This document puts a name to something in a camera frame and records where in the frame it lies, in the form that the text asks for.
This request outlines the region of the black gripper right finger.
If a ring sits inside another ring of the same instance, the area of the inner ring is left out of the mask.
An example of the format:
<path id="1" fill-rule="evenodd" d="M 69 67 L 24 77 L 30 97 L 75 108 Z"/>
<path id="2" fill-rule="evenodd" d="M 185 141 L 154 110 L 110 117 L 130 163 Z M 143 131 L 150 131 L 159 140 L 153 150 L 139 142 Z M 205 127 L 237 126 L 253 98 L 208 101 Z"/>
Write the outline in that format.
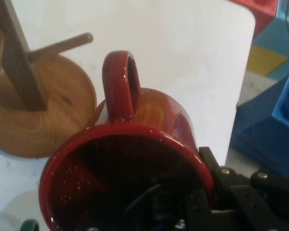
<path id="1" fill-rule="evenodd" d="M 218 206 L 228 209 L 223 224 L 240 230 L 289 231 L 289 179 L 266 169 L 247 178 L 220 166 L 209 147 L 200 147 L 199 154 L 213 177 Z"/>

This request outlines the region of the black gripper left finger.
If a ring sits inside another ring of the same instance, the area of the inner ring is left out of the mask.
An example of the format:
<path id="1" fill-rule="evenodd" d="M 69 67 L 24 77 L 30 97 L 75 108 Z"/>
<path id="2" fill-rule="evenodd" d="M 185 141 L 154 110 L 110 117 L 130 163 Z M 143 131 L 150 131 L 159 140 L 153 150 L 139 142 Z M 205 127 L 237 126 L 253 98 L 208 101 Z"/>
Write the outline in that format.
<path id="1" fill-rule="evenodd" d="M 197 176 L 133 179 L 127 183 L 128 231 L 209 231 L 211 208 Z"/>

